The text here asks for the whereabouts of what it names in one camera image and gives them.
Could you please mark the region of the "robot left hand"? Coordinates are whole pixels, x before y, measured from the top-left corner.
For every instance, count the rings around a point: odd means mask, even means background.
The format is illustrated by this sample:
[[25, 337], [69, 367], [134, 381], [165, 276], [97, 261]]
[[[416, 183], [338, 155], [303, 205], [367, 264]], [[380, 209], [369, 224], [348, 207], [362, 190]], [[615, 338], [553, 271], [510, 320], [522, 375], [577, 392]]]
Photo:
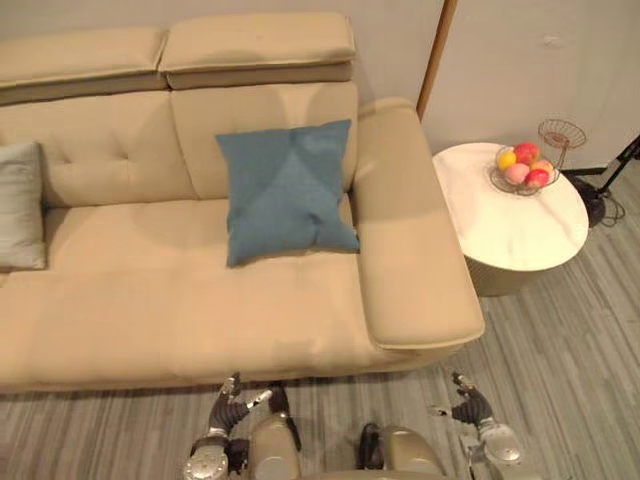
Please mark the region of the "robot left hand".
[[208, 436], [228, 437], [252, 409], [266, 403], [273, 396], [273, 390], [268, 388], [248, 401], [239, 400], [240, 384], [239, 372], [234, 372], [222, 384], [209, 414]]

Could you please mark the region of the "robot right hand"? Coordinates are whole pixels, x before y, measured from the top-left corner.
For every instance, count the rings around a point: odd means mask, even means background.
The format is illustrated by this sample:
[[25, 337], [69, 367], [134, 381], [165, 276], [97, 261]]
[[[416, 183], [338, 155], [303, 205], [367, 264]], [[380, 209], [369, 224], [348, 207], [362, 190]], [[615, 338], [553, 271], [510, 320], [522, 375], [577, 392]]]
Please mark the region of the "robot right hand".
[[494, 421], [491, 404], [472, 382], [458, 371], [451, 373], [451, 380], [458, 387], [457, 393], [463, 401], [451, 408], [428, 406], [429, 414], [473, 425], [477, 429]]

